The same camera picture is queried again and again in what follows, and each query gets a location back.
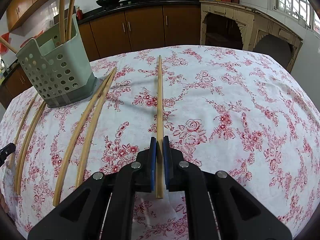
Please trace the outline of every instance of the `tablecloth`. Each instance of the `tablecloth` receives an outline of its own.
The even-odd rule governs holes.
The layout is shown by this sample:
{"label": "tablecloth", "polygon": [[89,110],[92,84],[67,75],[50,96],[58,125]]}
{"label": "tablecloth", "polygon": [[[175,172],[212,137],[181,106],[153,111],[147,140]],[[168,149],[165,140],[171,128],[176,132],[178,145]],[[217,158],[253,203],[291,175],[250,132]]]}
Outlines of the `tablecloth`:
{"label": "tablecloth", "polygon": [[[89,154],[84,180],[117,172],[156,136],[157,60],[162,56],[164,134],[171,147],[201,170],[227,171],[297,235],[320,197],[320,114],[298,83],[270,56],[219,47],[175,46],[120,54],[91,63],[101,83],[114,68]],[[35,95],[12,100],[0,124],[0,147],[13,142]],[[31,108],[17,150],[36,109]],[[52,209],[64,151],[89,99],[44,110],[24,164],[21,196],[15,170],[0,169],[0,189],[18,230],[27,237]],[[61,199],[73,190],[86,132],[81,130]],[[188,239],[183,192],[136,195],[132,239]]]}

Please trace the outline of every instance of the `white cloth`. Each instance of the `white cloth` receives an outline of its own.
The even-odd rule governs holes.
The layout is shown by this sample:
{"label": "white cloth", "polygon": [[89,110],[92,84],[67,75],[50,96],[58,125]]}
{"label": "white cloth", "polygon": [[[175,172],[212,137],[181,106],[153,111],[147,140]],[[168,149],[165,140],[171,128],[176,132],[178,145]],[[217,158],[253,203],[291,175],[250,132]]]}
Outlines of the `white cloth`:
{"label": "white cloth", "polygon": [[[225,170],[297,235],[320,197],[320,114],[309,97],[271,57],[207,46],[175,46],[121,54],[92,62],[101,82],[118,67],[95,131],[84,179],[119,171],[156,135],[157,60],[162,56],[164,134],[185,160],[215,173]],[[13,142],[35,95],[17,96],[0,124],[0,147]],[[37,97],[17,143],[43,101]],[[15,170],[0,169],[1,192],[19,231],[28,232],[52,209],[71,135],[89,99],[47,108],[31,139],[21,196]],[[61,199],[73,190],[82,144],[93,112],[71,157]],[[137,194],[132,239],[187,239],[183,192]]]}

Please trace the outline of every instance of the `chopstick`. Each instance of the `chopstick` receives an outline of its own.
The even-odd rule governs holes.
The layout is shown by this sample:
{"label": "chopstick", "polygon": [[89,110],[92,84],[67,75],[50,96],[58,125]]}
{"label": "chopstick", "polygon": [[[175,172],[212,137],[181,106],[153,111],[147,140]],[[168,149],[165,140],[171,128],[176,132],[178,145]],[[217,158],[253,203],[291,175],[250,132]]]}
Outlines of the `chopstick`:
{"label": "chopstick", "polygon": [[163,198],[164,167],[163,167],[163,78],[162,60],[158,61],[158,101],[157,101],[157,153],[156,153],[156,198]]}
{"label": "chopstick", "polygon": [[14,48],[14,47],[12,47],[4,38],[2,38],[1,36],[0,36],[0,42],[4,45],[4,46],[6,46],[9,50],[11,50],[14,54],[17,54],[18,53],[18,51]]}
{"label": "chopstick", "polygon": [[67,19],[67,38],[66,38],[66,41],[71,39],[72,13],[73,13],[73,5],[74,4],[75,4],[75,0],[70,0],[69,9],[68,9],[68,19]]}
{"label": "chopstick", "polygon": [[90,126],[89,126],[87,135],[84,140],[84,146],[83,146],[82,152],[81,152],[81,157],[80,157],[79,166],[78,166],[78,170],[77,170],[75,188],[78,188],[83,182],[84,169],[87,166],[91,141],[92,141],[94,132],[95,132],[97,124],[98,124],[98,119],[101,114],[103,104],[106,101],[106,95],[108,94],[108,91],[109,91],[110,86],[113,82],[113,78],[114,78],[116,72],[117,72],[117,68],[114,68],[113,72],[111,73],[111,77],[109,78],[107,85],[105,86],[105,88],[102,92],[102,95],[99,99],[98,105],[97,105],[96,109],[94,110],[93,117],[91,119]]}
{"label": "chopstick", "polygon": [[60,44],[63,44],[66,42],[66,36],[65,36],[65,28],[64,28],[64,1],[65,0],[59,0],[59,30],[60,30]]}
{"label": "chopstick", "polygon": [[[21,120],[21,122],[20,122],[19,129],[18,129],[17,134],[16,134],[16,137],[14,138],[14,141],[13,141],[14,145],[17,145],[17,141],[18,141],[18,138],[19,138],[21,129],[22,129],[22,127],[23,127],[23,124],[24,124],[24,122],[25,122],[25,120],[26,120],[26,118],[27,118],[27,116],[28,116],[28,114],[29,114],[29,112],[30,112],[30,109],[31,109],[34,101],[36,100],[36,97],[37,97],[37,96],[38,96],[38,93],[36,93],[36,95],[34,96],[34,98],[31,100],[31,102],[30,102],[30,104],[29,104],[29,106],[28,106],[28,108],[27,108],[27,111],[26,111],[26,113],[24,114],[24,116],[23,116],[23,118],[22,118],[22,120]],[[16,156],[15,152],[12,153],[11,156],[10,156],[9,169],[12,169],[12,167],[13,167],[15,156]]]}
{"label": "chopstick", "polygon": [[36,112],[36,115],[35,117],[33,118],[31,124],[30,124],[30,127],[29,127],[29,130],[26,134],[26,137],[25,137],[25,140],[23,141],[23,144],[22,144],[22,148],[20,150],[20,154],[19,154],[19,160],[20,160],[20,164],[19,164],[19,169],[17,168],[16,169],[16,177],[17,177],[17,185],[16,185],[16,189],[17,189],[17,194],[20,195],[21,193],[21,179],[22,179],[22,171],[23,171],[23,166],[24,166],[24,162],[25,162],[25,159],[26,159],[26,153],[27,153],[27,150],[29,148],[29,143],[30,143],[30,140],[31,140],[31,137],[33,135],[33,132],[39,122],[39,119],[46,107],[47,103],[45,101],[43,101],[41,103],[41,105],[39,106],[37,112]]}
{"label": "chopstick", "polygon": [[107,85],[108,80],[110,79],[111,75],[112,75],[112,71],[109,73],[109,75],[105,78],[105,80],[103,81],[103,83],[100,85],[100,87],[98,88],[98,90],[95,92],[95,94],[93,95],[93,97],[91,98],[89,104],[87,105],[84,113],[82,114],[78,125],[76,127],[76,130],[74,131],[70,142],[68,144],[67,150],[64,154],[63,157],[63,161],[61,164],[61,168],[59,171],[59,175],[58,175],[58,180],[56,183],[56,188],[54,190],[54,197],[53,197],[53,206],[57,206],[60,203],[60,197],[61,197],[61,192],[62,192],[62,186],[63,186],[63,182],[67,173],[67,169],[68,169],[68,165],[69,165],[69,161],[71,158],[71,155],[73,153],[73,150],[75,148],[75,144],[76,144],[76,140],[80,134],[81,128],[84,126],[88,115],[90,114],[92,108],[94,107],[95,103],[97,102],[98,98],[100,97],[103,89],[105,88],[105,86]]}

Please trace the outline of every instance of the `red floral pattern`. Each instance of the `red floral pattern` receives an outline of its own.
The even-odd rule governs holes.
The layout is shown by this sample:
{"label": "red floral pattern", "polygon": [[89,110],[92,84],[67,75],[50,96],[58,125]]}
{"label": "red floral pattern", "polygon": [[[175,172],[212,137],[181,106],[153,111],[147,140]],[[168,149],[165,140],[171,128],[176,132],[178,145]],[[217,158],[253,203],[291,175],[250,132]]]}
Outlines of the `red floral pattern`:
{"label": "red floral pattern", "polygon": [[[320,113],[297,82],[271,57],[208,46],[173,46],[124,53],[92,62],[102,82],[117,67],[92,139],[83,180],[133,162],[156,135],[158,55],[163,63],[164,134],[184,159],[215,173],[228,171],[297,235],[320,201]],[[0,124],[0,142],[13,142],[30,88],[12,100]],[[38,96],[22,127],[17,150],[42,103]],[[31,138],[21,196],[13,173],[0,184],[19,231],[28,232],[52,209],[53,190],[70,138],[88,99],[46,108]],[[61,199],[74,190],[76,168],[94,109],[81,128]],[[188,239],[182,192],[137,193],[133,239]]]}

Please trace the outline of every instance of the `utensil holder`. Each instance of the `utensil holder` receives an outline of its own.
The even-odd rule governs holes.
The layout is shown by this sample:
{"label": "utensil holder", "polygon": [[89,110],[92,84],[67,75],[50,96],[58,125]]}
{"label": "utensil holder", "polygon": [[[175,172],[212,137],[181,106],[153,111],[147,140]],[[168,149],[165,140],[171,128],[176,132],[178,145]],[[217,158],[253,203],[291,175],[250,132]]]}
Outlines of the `utensil holder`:
{"label": "utensil holder", "polygon": [[72,16],[71,39],[60,44],[59,23],[30,39],[16,54],[24,72],[49,108],[69,105],[92,95],[93,75]]}

